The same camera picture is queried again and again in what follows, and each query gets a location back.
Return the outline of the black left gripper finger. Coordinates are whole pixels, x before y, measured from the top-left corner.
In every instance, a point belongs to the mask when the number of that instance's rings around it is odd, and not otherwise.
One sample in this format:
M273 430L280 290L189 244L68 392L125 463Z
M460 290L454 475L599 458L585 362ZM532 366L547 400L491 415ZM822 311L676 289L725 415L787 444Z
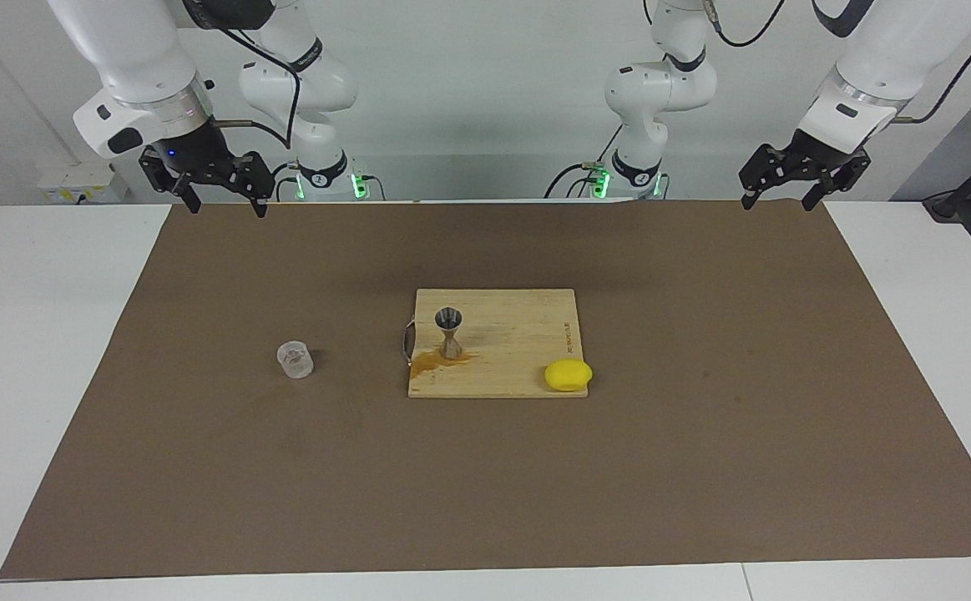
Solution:
M862 177L864 171L871 164L869 154L865 149L859 149L843 164L836 168L817 167L814 171L816 178L808 193L803 195L802 208L814 210L826 195L846 193Z
M752 153L740 170L742 209L751 210L765 191L789 182L788 160L787 149L770 144L761 144Z

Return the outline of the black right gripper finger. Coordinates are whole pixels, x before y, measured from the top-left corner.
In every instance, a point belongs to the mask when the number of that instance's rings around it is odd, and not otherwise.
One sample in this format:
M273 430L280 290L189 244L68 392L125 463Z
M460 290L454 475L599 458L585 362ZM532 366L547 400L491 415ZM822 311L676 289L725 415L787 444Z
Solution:
M174 175L165 166L154 147L144 147L139 157L139 166L143 170L149 185L157 193L172 194L187 206L191 214L198 214L202 202L195 193L189 174Z
M259 152L233 157L230 190L247 199L260 219L266 216L267 202L275 187L275 176Z

